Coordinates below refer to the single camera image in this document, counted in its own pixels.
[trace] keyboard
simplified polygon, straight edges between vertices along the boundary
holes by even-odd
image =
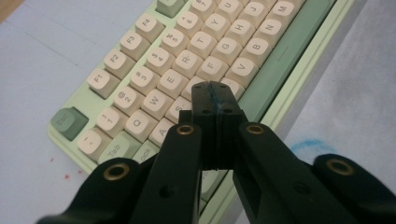
[[[49,122],[83,170],[158,153],[191,86],[230,86],[248,120],[276,129],[354,0],[155,0]],[[204,171],[200,223],[236,197],[232,171]]]

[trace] green keycap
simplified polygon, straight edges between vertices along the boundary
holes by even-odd
[[[184,6],[183,0],[157,0],[157,11],[163,15],[174,18]]]
[[[75,139],[87,122],[88,119],[74,107],[60,109],[50,120],[50,124],[70,141]]]
[[[111,141],[102,155],[99,157],[98,163],[108,161],[113,158],[129,158],[136,153],[136,151],[142,146],[140,142],[134,139],[128,133],[122,131],[116,135]]]
[[[150,141],[146,141],[141,148],[134,154],[134,157],[132,158],[134,161],[137,161],[139,163],[142,163],[143,161],[146,161],[148,158],[154,156],[160,151],[160,149],[155,146],[153,143]]]

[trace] cream keycap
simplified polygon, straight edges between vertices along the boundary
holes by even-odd
[[[143,143],[158,121],[141,109],[136,110],[125,124],[125,131]]]
[[[95,91],[104,99],[107,99],[107,97],[120,84],[120,81],[107,71],[95,68],[88,76],[87,83],[91,90]]]
[[[163,74],[158,82],[157,88],[168,96],[176,99],[181,91],[186,87],[189,79],[182,76],[179,72],[169,69]]]
[[[126,123],[128,117],[113,106],[106,107],[96,119],[96,125],[111,137],[115,137]]]
[[[174,100],[165,93],[154,89],[144,99],[142,109],[156,120],[160,120],[173,102]]]
[[[138,91],[125,86],[114,96],[113,103],[119,110],[131,116],[140,107],[144,98]]]
[[[152,131],[151,135],[148,139],[154,143],[157,147],[161,147],[163,145],[163,140],[166,137],[169,129],[175,124],[169,121],[168,119],[161,119],[157,126]]]
[[[121,51],[112,49],[104,58],[103,63],[107,71],[119,79],[123,79],[131,71],[135,61]]]
[[[149,42],[135,31],[128,31],[120,40],[121,51],[136,62],[148,48]]]
[[[143,13],[135,23],[136,32],[150,43],[157,39],[164,28],[162,23],[148,13]]]
[[[98,128],[86,131],[78,139],[78,149],[91,160],[98,161],[105,148],[110,144],[111,138]]]
[[[151,69],[153,72],[162,76],[163,73],[172,67],[175,61],[175,56],[166,51],[163,48],[153,49],[147,57],[146,67]]]
[[[191,102],[179,96],[173,102],[165,116],[174,123],[178,123],[180,110],[191,110]]]
[[[148,95],[156,87],[160,76],[145,66],[139,67],[132,75],[130,85],[144,95]]]

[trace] a key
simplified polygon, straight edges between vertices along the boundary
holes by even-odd
[[[105,151],[99,157],[98,163],[102,163],[113,158],[129,158],[136,153],[137,149],[142,146],[131,135],[122,131],[111,141]]]
[[[148,93],[142,104],[142,109],[149,113],[156,120],[160,120],[174,102],[165,93],[154,89]]]
[[[207,58],[212,52],[212,49],[218,44],[215,37],[199,31],[191,39],[187,49],[201,58]]]
[[[170,29],[166,35],[163,36],[161,48],[172,53],[175,57],[187,47],[190,40],[177,29]]]
[[[245,20],[236,20],[225,33],[226,37],[230,37],[244,47],[249,39],[253,36],[256,29],[253,24]]]
[[[183,0],[157,0],[156,10],[169,18],[174,18],[184,6]]]
[[[148,139],[149,134],[155,128],[158,121],[141,109],[136,110],[125,124],[125,131],[131,134],[139,142]]]
[[[194,13],[185,11],[177,20],[175,28],[183,34],[192,38],[192,36],[201,30],[204,22]]]
[[[95,91],[104,99],[107,99],[120,84],[120,81],[107,71],[95,68],[88,76],[87,83],[90,85],[91,90]]]
[[[146,141],[143,146],[139,148],[136,154],[134,154],[134,157],[132,159],[134,161],[142,163],[143,161],[146,161],[158,152],[160,152],[160,149],[157,146],[152,144],[150,141]]]
[[[229,37],[223,37],[216,45],[211,55],[231,66],[241,51],[242,46],[238,42]]]
[[[143,13],[135,23],[136,32],[152,43],[165,27],[148,13]]]
[[[222,0],[218,4],[216,13],[225,17],[229,22],[234,22],[243,9],[244,6],[239,0]]]
[[[115,95],[114,105],[125,114],[131,116],[140,107],[143,99],[144,96],[141,93],[129,86],[125,86]]]
[[[78,139],[78,148],[91,160],[98,161],[111,138],[98,128],[89,129]]]
[[[117,49],[112,49],[103,60],[105,68],[119,79],[125,78],[135,61]]]
[[[130,85],[144,95],[148,95],[160,80],[160,76],[145,66],[141,66],[131,75]]]
[[[175,56],[165,49],[158,47],[148,54],[146,67],[162,76],[166,70],[172,67],[174,60]]]
[[[157,88],[173,99],[176,99],[180,95],[181,91],[183,91],[183,89],[186,87],[188,82],[189,80],[186,77],[182,76],[173,69],[169,69],[161,77]]]
[[[192,0],[190,11],[205,21],[216,9],[213,0]]]
[[[183,50],[175,59],[172,68],[187,78],[195,75],[204,60],[189,50]]]
[[[247,43],[247,46],[242,50],[240,57],[247,58],[253,61],[257,66],[262,67],[262,64],[271,53],[272,49],[266,40],[260,38],[252,38]]]
[[[220,81],[228,68],[229,66],[224,61],[209,56],[198,69],[197,76],[206,81]]]
[[[268,19],[262,23],[254,37],[266,40],[271,48],[274,48],[280,37],[285,33],[285,29],[285,25],[280,21]]]
[[[148,139],[156,146],[161,147],[163,145],[163,140],[168,133],[168,130],[174,125],[175,124],[168,119],[161,119]]]
[[[236,100],[239,100],[245,92],[245,88],[232,79],[224,77],[220,82],[230,87]]]
[[[254,27],[259,28],[260,24],[268,14],[268,8],[258,2],[250,2],[239,15],[238,19],[251,22]]]
[[[180,110],[191,110],[191,102],[178,96],[165,116],[174,123],[178,123]]]
[[[253,61],[246,58],[237,58],[225,76],[247,88],[258,71],[259,66]]]
[[[149,42],[135,31],[128,31],[120,40],[121,51],[136,62],[148,48]]]
[[[214,13],[207,18],[204,26],[202,27],[202,31],[212,35],[219,41],[230,26],[231,23],[227,19],[217,13]]]
[[[96,119],[96,125],[111,137],[119,133],[128,118],[115,107],[105,108]]]

